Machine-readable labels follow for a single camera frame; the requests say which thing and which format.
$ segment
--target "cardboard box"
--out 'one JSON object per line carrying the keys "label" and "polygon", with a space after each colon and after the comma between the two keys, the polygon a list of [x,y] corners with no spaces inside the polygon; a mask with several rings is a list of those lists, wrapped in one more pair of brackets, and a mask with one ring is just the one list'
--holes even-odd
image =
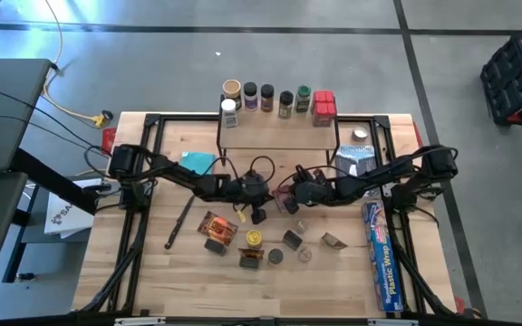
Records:
{"label": "cardboard box", "polygon": [[392,243],[388,235],[384,205],[381,200],[362,206],[366,238],[370,246],[373,284],[378,309],[383,312],[401,312],[404,309],[398,265],[394,262]]}

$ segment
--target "wooden tabletop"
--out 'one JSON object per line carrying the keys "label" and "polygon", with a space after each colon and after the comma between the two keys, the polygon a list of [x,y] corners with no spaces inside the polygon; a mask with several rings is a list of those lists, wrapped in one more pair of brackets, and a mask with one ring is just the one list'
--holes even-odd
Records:
{"label": "wooden tabletop", "polygon": [[[146,113],[121,114],[115,145],[140,143]],[[418,148],[418,142],[411,116],[400,114],[389,117],[396,155],[412,153]],[[340,141],[343,145],[354,143],[350,137],[354,127],[352,123],[340,123]],[[385,148],[383,136],[379,134],[381,145]],[[217,123],[214,121],[170,121],[164,129],[161,153],[171,160],[180,160],[182,151],[217,154],[216,136]],[[368,144],[369,139],[361,144]],[[149,149],[153,140],[154,132],[150,137]],[[252,158],[258,155],[272,158],[276,172],[269,182],[271,188],[293,173],[296,164],[310,167],[325,163],[325,154],[316,150],[230,149],[227,155],[240,174],[247,171]],[[264,176],[271,172],[270,165],[263,160],[259,160],[255,168]],[[220,164],[215,166],[214,172],[229,173]],[[250,218],[242,224],[229,204],[205,203],[195,199],[176,242],[167,251],[164,244],[191,195],[186,188],[164,179],[160,179],[155,188],[136,292],[136,312],[150,309],[151,315],[200,317],[385,315],[378,311],[374,294],[361,214],[363,200],[342,207],[303,206],[294,216],[279,213],[274,203],[267,203],[263,207],[267,220],[260,225],[252,225]],[[115,203],[116,200],[107,198],[100,206]],[[419,206],[432,211],[430,203],[419,203]],[[237,235],[223,257],[205,249],[206,237],[197,232],[198,224],[207,211],[238,225]],[[297,253],[281,243],[285,231],[293,229],[295,221],[300,218],[307,223],[307,231],[301,235],[304,240],[302,246],[313,252],[313,258],[308,263],[300,262]],[[438,227],[424,214],[412,213],[410,218],[420,273],[443,303],[455,310]],[[124,212],[117,208],[101,211],[95,217],[73,300],[74,309],[88,303],[113,271],[123,220]],[[273,248],[283,251],[285,257],[281,264],[270,265],[265,257],[258,271],[248,271],[238,266],[237,249],[247,247],[245,233],[251,229],[261,231],[266,255]],[[325,232],[335,235],[349,247],[336,251],[321,245],[320,238]],[[119,304],[125,297],[129,273],[123,277]],[[413,308],[411,281],[408,274],[402,274],[409,305]]]}

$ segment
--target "gray floor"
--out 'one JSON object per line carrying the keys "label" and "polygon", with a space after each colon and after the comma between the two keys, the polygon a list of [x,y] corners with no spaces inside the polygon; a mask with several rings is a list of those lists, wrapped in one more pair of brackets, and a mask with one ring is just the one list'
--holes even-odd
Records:
{"label": "gray floor", "polygon": [[[401,0],[411,29],[522,29],[522,1]],[[398,28],[392,0],[111,0],[52,1],[66,23],[142,26]],[[4,0],[1,24],[53,22],[40,0]],[[53,59],[56,31],[0,30],[0,57]],[[522,127],[497,128],[479,72],[506,36],[412,36],[440,142],[460,150],[452,185],[488,316],[522,321]],[[222,81],[300,83],[335,91],[343,112],[410,113],[428,142],[400,35],[64,33],[63,76],[51,88],[62,104],[87,114],[112,110],[213,111]],[[98,130],[42,109],[91,142]],[[45,117],[36,122],[59,131]],[[41,139],[48,143],[42,146]],[[87,169],[82,151],[29,128],[24,149],[70,175]],[[105,164],[95,161],[99,166]],[[455,294],[467,299],[459,257],[441,201],[440,233]],[[13,232],[0,256],[7,259]],[[21,269],[44,275],[29,284],[0,283],[0,318],[67,312],[85,247],[28,247]]]}

